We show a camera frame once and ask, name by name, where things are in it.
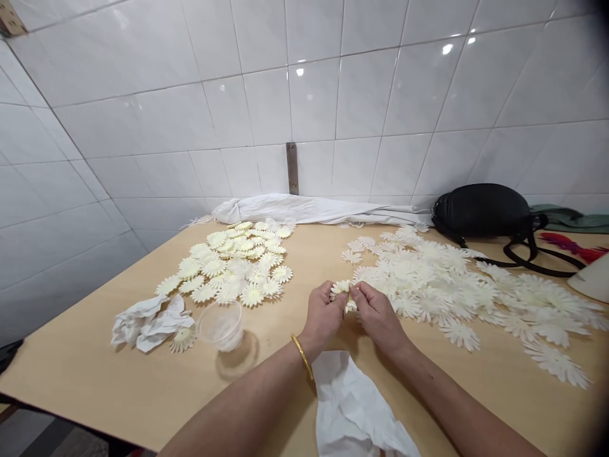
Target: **pile of flowers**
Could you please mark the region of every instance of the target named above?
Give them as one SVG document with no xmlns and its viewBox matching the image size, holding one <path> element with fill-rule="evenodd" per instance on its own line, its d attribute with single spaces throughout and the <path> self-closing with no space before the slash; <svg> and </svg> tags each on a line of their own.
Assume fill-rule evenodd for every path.
<svg viewBox="0 0 609 457">
<path fill-rule="evenodd" d="M 563 382 L 588 386 L 581 367 L 560 348 L 569 348 L 570 333 L 589 334 L 586 327 L 609 330 L 601 305 L 536 275 L 513 275 L 485 262 L 476 262 L 479 272 L 473 271 L 471 258 L 483 254 L 417 234 L 427 230 L 425 225 L 404 225 L 395 233 L 382 233 L 379 243 L 366 236 L 348 243 L 349 250 L 342 253 L 346 262 L 358 265 L 366 252 L 379 259 L 375 267 L 358 267 L 352 281 L 337 282 L 332 294 L 368 282 L 387 295 L 399 316 L 437 325 L 452 343 L 470 352 L 480 349 L 480 340 L 469 321 L 503 327 L 522 341 L 542 369 Z M 349 301 L 347 310 L 355 309 Z"/>
<path fill-rule="evenodd" d="M 196 303 L 239 299 L 249 308 L 277 298 L 292 277 L 292 270 L 282 265 L 281 243 L 295 228 L 293 220 L 278 223 L 267 218 L 209 234 L 207 242 L 190 248 L 190 256 L 180 262 L 176 274 L 158 285 L 156 294 L 169 296 L 178 289 Z"/>
</svg>

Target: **hand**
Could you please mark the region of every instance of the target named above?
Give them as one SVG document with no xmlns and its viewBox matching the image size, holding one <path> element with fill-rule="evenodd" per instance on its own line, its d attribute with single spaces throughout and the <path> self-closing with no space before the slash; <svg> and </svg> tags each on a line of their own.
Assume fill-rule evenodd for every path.
<svg viewBox="0 0 609 457">
<path fill-rule="evenodd" d="M 332 285 L 332 281 L 326 281 L 309 295 L 309 310 L 298 341 L 310 363 L 321 354 L 343 321 L 343 311 L 349 295 L 341 293 L 334 301 L 330 301 Z"/>
<path fill-rule="evenodd" d="M 367 282 L 350 288 L 351 296 L 362 316 L 363 328 L 388 357 L 416 349 L 404 332 L 389 298 Z"/>
</svg>

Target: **green cloth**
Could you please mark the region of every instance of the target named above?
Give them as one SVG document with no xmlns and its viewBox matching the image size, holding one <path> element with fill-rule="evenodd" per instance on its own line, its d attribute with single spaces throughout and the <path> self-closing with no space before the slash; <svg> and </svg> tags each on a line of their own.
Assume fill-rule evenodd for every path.
<svg viewBox="0 0 609 457">
<path fill-rule="evenodd" d="M 547 216 L 546 230 L 609 234 L 609 215 L 583 215 L 574 209 L 552 204 L 533 205 L 531 212 Z"/>
</svg>

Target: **black bag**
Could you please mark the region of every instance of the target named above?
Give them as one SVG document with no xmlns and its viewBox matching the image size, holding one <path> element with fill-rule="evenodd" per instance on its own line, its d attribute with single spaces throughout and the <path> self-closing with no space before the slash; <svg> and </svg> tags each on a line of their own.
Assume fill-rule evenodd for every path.
<svg viewBox="0 0 609 457">
<path fill-rule="evenodd" d="M 431 208 L 431 221 L 445 237 L 467 248 L 464 237 L 509 236 L 503 252 L 514 263 L 479 258 L 498 267 L 526 267 L 538 273 L 555 277 L 571 277 L 575 272 L 560 272 L 531 263 L 539 251 L 558 257 L 580 270 L 585 265 L 567 255 L 538 248 L 534 233 L 547 225 L 547 216 L 533 215 L 527 201 L 515 190 L 499 184 L 470 184 L 442 195 Z M 512 246 L 528 246 L 527 260 L 512 251 Z"/>
</svg>

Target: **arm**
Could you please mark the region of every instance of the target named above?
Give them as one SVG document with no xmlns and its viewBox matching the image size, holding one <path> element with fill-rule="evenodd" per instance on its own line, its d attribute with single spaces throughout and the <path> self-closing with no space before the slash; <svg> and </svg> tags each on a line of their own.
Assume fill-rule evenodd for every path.
<svg viewBox="0 0 609 457">
<path fill-rule="evenodd" d="M 351 296 L 368 335 L 404 374 L 463 457 L 543 457 L 415 347 L 385 294 L 359 282 Z"/>
<path fill-rule="evenodd" d="M 343 320 L 347 294 L 330 302 L 331 281 L 309 296 L 300 342 L 309 364 L 321 354 Z M 290 341 L 204 406 L 165 445 L 159 457 L 252 455 L 290 399 L 305 365 Z"/>
</svg>

